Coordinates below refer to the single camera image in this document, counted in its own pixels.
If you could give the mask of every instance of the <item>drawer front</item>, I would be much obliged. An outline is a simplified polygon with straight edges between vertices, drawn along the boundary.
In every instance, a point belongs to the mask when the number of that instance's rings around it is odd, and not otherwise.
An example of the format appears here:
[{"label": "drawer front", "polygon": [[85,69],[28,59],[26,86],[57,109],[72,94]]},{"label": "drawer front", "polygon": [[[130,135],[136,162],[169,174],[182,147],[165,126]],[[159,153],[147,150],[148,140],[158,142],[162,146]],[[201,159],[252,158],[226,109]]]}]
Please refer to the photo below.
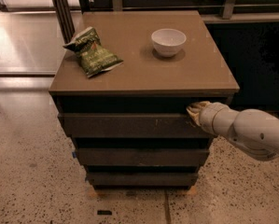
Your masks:
[{"label": "drawer front", "polygon": [[81,148],[81,165],[97,166],[202,166],[209,151],[183,148]]},{"label": "drawer front", "polygon": [[197,178],[188,173],[88,173],[93,186],[190,187]]},{"label": "drawer front", "polygon": [[182,114],[60,114],[67,136],[96,138],[212,137]]}]

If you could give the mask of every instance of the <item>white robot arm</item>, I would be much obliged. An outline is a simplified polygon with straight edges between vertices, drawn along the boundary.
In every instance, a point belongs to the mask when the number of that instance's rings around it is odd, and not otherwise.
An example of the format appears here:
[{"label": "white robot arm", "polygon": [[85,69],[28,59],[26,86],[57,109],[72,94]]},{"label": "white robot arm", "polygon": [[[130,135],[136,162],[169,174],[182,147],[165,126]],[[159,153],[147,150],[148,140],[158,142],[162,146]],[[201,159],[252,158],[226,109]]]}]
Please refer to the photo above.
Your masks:
[{"label": "white robot arm", "polygon": [[256,160],[269,161],[279,154],[279,119],[266,112],[239,112],[210,102],[194,103],[187,111],[204,131],[225,137]]}]

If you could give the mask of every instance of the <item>crumpled bag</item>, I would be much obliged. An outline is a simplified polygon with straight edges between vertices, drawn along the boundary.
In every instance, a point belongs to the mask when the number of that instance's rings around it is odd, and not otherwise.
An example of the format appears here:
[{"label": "crumpled bag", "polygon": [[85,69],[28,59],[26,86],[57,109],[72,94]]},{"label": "crumpled bag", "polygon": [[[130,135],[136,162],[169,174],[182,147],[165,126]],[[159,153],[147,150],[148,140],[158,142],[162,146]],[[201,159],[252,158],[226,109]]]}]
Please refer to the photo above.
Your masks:
[{"label": "crumpled bag", "polygon": [[63,47],[76,54],[87,77],[112,70],[123,62],[117,55],[102,47],[100,37],[93,27],[88,27],[77,34],[70,43]]}]

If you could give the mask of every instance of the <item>table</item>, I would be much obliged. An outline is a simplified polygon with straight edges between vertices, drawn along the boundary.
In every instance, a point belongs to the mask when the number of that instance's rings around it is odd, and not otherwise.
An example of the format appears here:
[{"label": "table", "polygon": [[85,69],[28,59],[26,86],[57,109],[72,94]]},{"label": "table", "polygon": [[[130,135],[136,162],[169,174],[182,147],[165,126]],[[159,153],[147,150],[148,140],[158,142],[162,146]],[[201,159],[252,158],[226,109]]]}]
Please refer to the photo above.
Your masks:
[{"label": "table", "polygon": [[[186,106],[229,103],[239,90],[197,11],[92,12],[78,31],[96,29],[123,64],[87,78],[67,51],[49,89],[65,134],[95,188],[191,187],[213,136],[196,127]],[[152,48],[151,34],[187,35],[172,58]]]}]

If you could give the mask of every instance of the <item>white bowl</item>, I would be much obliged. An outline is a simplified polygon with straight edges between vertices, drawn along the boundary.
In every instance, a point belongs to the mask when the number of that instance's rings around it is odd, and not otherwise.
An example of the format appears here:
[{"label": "white bowl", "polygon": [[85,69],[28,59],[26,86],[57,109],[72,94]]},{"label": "white bowl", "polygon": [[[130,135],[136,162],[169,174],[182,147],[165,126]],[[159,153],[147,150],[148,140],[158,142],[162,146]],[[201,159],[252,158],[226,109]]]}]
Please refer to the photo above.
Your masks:
[{"label": "white bowl", "polygon": [[151,35],[154,49],[163,57],[172,57],[184,47],[187,37],[176,29],[159,29]]}]

